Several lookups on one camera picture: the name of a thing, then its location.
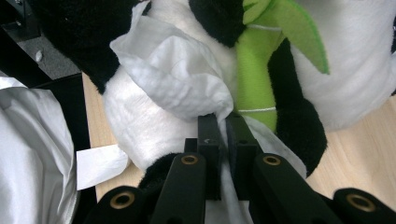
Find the wooden table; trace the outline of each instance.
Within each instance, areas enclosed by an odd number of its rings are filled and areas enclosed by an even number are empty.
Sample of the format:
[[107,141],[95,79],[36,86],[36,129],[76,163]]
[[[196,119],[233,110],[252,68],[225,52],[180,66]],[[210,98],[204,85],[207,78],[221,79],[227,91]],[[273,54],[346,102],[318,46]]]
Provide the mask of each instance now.
[[[106,123],[101,96],[87,77],[84,92],[92,147],[116,144]],[[335,190],[365,190],[396,210],[396,96],[355,126],[327,133],[329,147],[307,179],[317,192],[332,198]],[[96,186],[98,200],[119,185],[136,186],[142,173],[133,165]]]

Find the green fabric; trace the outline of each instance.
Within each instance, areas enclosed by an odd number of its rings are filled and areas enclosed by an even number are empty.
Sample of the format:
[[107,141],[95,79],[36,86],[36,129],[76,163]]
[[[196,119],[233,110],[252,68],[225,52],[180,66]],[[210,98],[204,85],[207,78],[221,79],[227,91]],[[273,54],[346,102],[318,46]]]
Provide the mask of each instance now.
[[[274,131],[275,111],[247,111],[276,106],[267,64],[280,43],[288,38],[321,73],[329,74],[329,65],[314,22],[293,0],[245,0],[243,4],[247,29],[236,44],[236,110]],[[255,25],[269,29],[258,29]]]

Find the gray carpet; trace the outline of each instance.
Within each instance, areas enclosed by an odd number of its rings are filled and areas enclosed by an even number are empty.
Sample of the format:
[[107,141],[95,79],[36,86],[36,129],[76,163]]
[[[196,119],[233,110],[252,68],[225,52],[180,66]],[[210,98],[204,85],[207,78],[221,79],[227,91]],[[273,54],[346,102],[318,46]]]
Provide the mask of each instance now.
[[[18,45],[35,61],[36,55],[40,51],[42,58],[37,62],[38,66],[52,79],[67,77],[81,72],[69,59],[55,49],[43,35],[22,41]],[[0,77],[6,76],[0,71]]]

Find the green felt leaf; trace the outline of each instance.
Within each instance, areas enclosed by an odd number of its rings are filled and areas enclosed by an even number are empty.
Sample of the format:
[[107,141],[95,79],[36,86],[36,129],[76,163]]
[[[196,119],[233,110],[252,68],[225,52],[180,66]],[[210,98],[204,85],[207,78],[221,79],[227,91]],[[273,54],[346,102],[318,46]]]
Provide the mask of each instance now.
[[323,74],[330,74],[326,51],[317,26],[308,13],[293,0],[276,0],[272,7],[282,33]]
[[268,8],[271,2],[275,0],[245,0],[244,1],[244,24],[249,24],[260,17]]

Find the light wood surface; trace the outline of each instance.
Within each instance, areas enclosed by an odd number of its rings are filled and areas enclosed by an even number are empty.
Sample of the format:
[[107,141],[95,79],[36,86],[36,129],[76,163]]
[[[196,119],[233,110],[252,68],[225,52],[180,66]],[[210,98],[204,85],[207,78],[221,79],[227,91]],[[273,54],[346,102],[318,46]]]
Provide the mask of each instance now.
[[[92,147],[116,144],[106,123],[101,96],[84,77]],[[396,96],[355,126],[327,133],[329,146],[318,169],[307,179],[317,192],[332,198],[340,188],[365,190],[396,210]],[[120,185],[135,186],[141,172],[133,165],[96,186],[98,200]]]

